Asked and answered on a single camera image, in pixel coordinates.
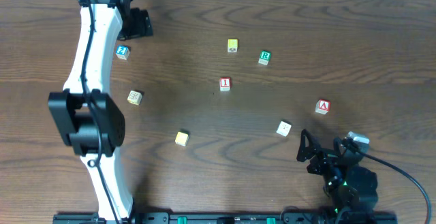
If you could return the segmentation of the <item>blue number 2 block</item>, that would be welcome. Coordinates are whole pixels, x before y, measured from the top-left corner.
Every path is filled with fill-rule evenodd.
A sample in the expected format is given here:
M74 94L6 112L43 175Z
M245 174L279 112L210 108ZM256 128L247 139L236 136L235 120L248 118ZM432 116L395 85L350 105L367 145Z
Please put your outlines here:
M130 49L128 46L118 46L116 49L116 56L122 60L128 60L130 55Z

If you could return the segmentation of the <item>red letter A block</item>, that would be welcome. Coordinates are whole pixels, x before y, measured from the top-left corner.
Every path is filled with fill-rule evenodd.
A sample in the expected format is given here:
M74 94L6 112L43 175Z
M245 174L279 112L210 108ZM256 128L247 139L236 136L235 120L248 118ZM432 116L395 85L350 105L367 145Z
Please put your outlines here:
M327 114L330 111L331 103L327 100L320 99L316 103L315 112L319 114Z

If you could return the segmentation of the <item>red letter I block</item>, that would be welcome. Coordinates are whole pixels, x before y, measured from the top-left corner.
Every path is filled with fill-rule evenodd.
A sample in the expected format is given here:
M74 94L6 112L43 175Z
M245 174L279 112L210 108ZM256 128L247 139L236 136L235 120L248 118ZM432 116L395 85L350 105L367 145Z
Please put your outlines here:
M231 78L222 77L219 79L220 91L229 91L231 89Z

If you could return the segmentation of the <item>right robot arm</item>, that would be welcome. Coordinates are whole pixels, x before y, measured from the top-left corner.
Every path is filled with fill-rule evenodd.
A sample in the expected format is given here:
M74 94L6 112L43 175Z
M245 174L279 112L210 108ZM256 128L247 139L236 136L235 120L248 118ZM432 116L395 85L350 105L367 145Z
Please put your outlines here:
M324 179L323 191L332 207L322 210L314 223L373 223L378 201L377 174L359 165L369 149L364 135L349 132L333 140L333 149L323 148L317 138L303 129L296 159L309 161L307 171Z

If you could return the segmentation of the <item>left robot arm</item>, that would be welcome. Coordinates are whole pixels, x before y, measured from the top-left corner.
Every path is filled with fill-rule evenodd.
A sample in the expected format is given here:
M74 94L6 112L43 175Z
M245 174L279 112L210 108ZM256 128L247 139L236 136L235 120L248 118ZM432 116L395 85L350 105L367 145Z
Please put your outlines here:
M66 146L86 167L98 200L96 213L59 213L54 223L140 223L121 161L125 117L110 94L116 41L153 34L146 10L133 0L78 0L81 29L72 70L48 108Z

